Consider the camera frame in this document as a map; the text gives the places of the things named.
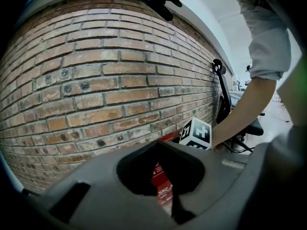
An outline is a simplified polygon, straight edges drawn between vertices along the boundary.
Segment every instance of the white shirt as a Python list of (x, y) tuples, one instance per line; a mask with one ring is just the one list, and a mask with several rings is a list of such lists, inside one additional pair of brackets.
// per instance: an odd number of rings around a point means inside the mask
[(279, 80), (291, 65), (286, 25), (265, 0), (237, 1), (252, 36), (250, 78)]

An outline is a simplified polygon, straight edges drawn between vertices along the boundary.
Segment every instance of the black cable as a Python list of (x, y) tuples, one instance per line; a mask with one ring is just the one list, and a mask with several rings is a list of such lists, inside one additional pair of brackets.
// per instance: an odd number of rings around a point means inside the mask
[(253, 148), (250, 148), (250, 149), (244, 148), (243, 150), (237, 150), (237, 149), (230, 148), (225, 142), (222, 142), (222, 144), (232, 153), (242, 153), (242, 152), (245, 152), (245, 151), (249, 151), (250, 153), (252, 153), (253, 152), (252, 149), (255, 148), (255, 147), (253, 147)]

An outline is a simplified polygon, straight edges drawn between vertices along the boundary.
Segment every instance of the floor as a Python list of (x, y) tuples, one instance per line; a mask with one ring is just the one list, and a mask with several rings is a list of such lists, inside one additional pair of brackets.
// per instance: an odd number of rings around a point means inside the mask
[(262, 142), (270, 142), (281, 133), (287, 133), (292, 126), (290, 116), (278, 95), (274, 95), (264, 112), (265, 116), (258, 117), (264, 134), (262, 136), (249, 134), (245, 136), (244, 143), (251, 148)]

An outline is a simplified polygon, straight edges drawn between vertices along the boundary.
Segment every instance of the white cube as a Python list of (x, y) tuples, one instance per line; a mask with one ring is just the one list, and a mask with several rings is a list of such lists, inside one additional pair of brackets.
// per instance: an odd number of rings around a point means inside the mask
[(212, 146), (211, 134), (211, 125), (193, 117), (184, 125), (179, 144), (207, 150)]

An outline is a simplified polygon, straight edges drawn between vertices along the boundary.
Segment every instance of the chair backrest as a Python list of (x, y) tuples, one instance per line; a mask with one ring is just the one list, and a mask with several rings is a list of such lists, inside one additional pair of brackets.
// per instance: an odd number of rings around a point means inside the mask
[(220, 71), (219, 67), (215, 67), (214, 71), (216, 72), (217, 76), (219, 77), (221, 88), (222, 88), (222, 93), (223, 93), (223, 102), (224, 103), (222, 103), (222, 105), (221, 105), (221, 109), (219, 111), (218, 118), (217, 118), (217, 123), (220, 123), (230, 113), (231, 98), (230, 98), (230, 94), (229, 94), (229, 91), (228, 91), (227, 81), (226, 81), (226, 78), (224, 76), (224, 73), (226, 71), (225, 70)]

